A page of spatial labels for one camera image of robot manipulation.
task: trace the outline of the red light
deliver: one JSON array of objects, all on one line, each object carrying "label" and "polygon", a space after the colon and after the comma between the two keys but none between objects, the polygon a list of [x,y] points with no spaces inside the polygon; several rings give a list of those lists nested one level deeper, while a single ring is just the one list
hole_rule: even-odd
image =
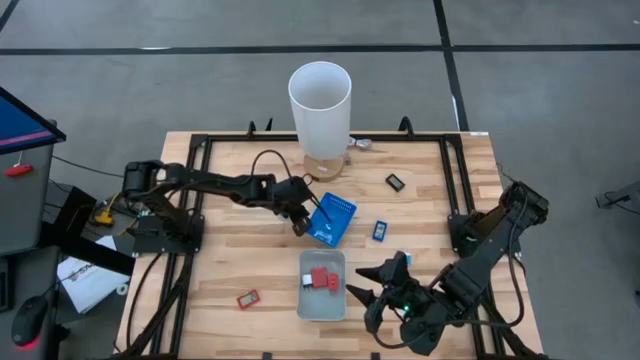
[{"label": "red light", "polygon": [[38,346],[38,341],[40,340],[40,335],[36,336],[35,339],[33,339],[32,342],[23,345],[23,346],[18,346],[18,349],[20,350],[31,350],[33,348],[35,348],[36,346]]}]

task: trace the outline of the wooden table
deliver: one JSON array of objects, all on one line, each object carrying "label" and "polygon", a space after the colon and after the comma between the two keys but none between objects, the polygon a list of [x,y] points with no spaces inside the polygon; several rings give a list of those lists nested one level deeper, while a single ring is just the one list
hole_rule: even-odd
[{"label": "wooden table", "polygon": [[[185,163],[193,133],[167,134],[162,161]],[[476,208],[487,211],[502,193],[500,178],[486,134],[463,133],[461,138]],[[258,152],[280,151],[294,174],[304,173],[303,154],[297,142],[218,142],[214,144],[209,171],[225,175],[247,174]],[[433,142],[374,142],[373,150],[349,150],[353,164],[330,183],[314,183],[318,197],[330,191],[358,206],[352,224],[339,249],[347,259],[347,282],[363,288],[380,287],[354,269],[378,266],[396,250],[411,253],[412,276],[428,283],[445,265],[457,259],[451,250],[446,217],[450,214],[440,150]],[[450,149],[458,201],[464,197],[453,149]],[[276,156],[263,156],[256,173],[285,176]],[[396,193],[384,182],[395,173],[406,187]],[[312,211],[311,204],[305,204]],[[351,295],[347,317],[341,322],[309,322],[296,315],[298,256],[303,249],[319,243],[310,237],[296,237],[288,224],[264,209],[248,209],[230,200],[207,195],[203,215],[206,230],[202,249],[195,257],[187,313],[182,332],[180,358],[259,358],[265,351],[274,358],[370,358],[379,352],[383,359],[425,358],[408,348],[386,350],[365,331],[365,308]],[[371,239],[377,220],[389,224],[383,242]],[[117,344],[125,348],[125,328],[131,299],[152,255],[136,261],[129,297],[120,324]],[[139,333],[158,306],[166,255],[150,272],[136,305],[133,331]],[[524,321],[515,328],[524,343],[541,352],[533,311],[522,270],[516,266],[526,309]],[[493,289],[498,309],[509,321],[518,311],[516,296],[504,258],[493,270]],[[257,289],[261,301],[240,310],[236,297]],[[162,350],[168,350],[173,323],[170,313],[165,323]],[[399,320],[385,313],[380,337],[387,343],[400,342]],[[489,352],[489,331],[483,327]],[[431,358],[475,358],[469,326],[448,326]]]}]

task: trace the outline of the cup rim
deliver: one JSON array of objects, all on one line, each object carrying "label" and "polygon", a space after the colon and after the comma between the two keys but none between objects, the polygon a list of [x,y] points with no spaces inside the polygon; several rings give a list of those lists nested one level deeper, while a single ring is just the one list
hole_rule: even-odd
[{"label": "cup rim", "polygon": [[[302,69],[306,68],[307,66],[316,65],[316,64],[327,64],[327,65],[334,66],[334,67],[342,70],[342,72],[344,72],[344,74],[347,76],[347,80],[349,80],[349,87],[347,89],[347,94],[344,96],[344,98],[342,100],[340,100],[337,104],[333,105],[332,107],[328,107],[328,108],[324,108],[324,109],[314,109],[314,108],[306,107],[306,106],[300,104],[298,102],[298,100],[296,100],[296,98],[291,94],[291,82],[293,81],[293,78],[298,74],[298,72],[300,72]],[[351,76],[349,76],[349,73],[347,72],[347,70],[345,70],[342,66],[340,66],[338,64],[334,64],[334,63],[329,62],[329,61],[314,61],[314,62],[310,62],[308,64],[304,64],[304,65],[300,66],[298,68],[298,70],[296,70],[291,75],[291,77],[289,78],[288,90],[289,90],[289,98],[291,99],[291,101],[293,101],[296,105],[300,106],[301,108],[303,108],[305,110],[309,110],[309,111],[318,111],[318,112],[329,111],[329,110],[333,110],[333,109],[337,108],[338,106],[342,105],[342,103],[344,103],[349,98],[349,96],[351,95]]]}]

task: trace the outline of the gray plastic tray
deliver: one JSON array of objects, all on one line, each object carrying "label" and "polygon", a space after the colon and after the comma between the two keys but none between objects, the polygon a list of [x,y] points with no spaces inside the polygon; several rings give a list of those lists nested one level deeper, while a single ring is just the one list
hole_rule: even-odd
[{"label": "gray plastic tray", "polygon": [[[328,288],[303,289],[302,275],[311,274],[314,267],[326,267],[327,273],[340,276],[338,291]],[[346,264],[344,254],[339,250],[305,250],[300,254],[298,274],[298,316],[311,321],[340,321],[347,316],[347,296],[345,289]]]}]

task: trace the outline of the blue plastic basket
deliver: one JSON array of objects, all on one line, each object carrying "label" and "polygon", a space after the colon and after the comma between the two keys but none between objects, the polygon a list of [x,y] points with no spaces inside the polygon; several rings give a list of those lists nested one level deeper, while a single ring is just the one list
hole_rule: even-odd
[{"label": "blue plastic basket", "polygon": [[329,215],[331,222],[329,223],[324,214],[316,209],[311,216],[311,228],[307,234],[331,247],[336,247],[340,244],[344,233],[347,232],[347,227],[349,227],[357,207],[332,193],[325,193],[320,200],[320,205]]}]

